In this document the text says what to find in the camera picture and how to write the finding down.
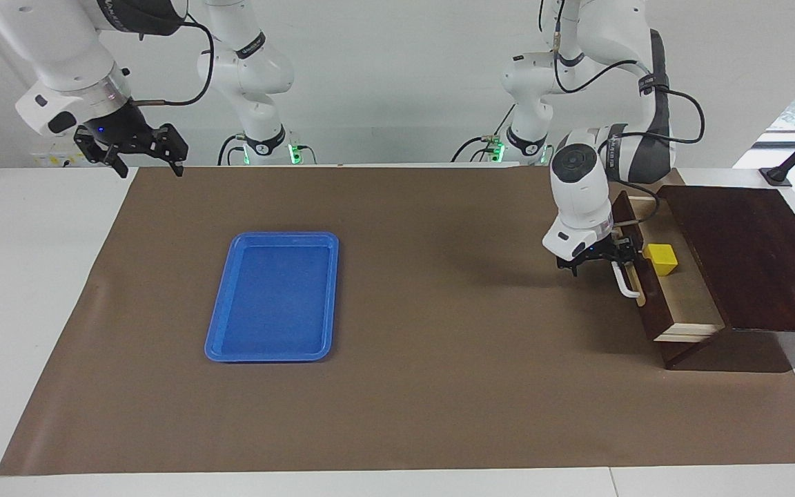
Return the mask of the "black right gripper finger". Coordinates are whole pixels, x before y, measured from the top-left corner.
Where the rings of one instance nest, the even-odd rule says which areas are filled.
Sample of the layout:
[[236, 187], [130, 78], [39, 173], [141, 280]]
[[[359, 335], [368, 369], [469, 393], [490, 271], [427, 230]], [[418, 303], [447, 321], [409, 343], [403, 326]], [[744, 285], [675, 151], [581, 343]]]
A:
[[181, 178], [185, 172], [184, 161], [189, 147], [173, 124], [167, 123], [153, 131], [153, 155], [168, 164], [174, 174]]
[[103, 164], [123, 179], [128, 176], [128, 167], [120, 157], [116, 145], [102, 146], [87, 128], [77, 128], [73, 141], [88, 163]]

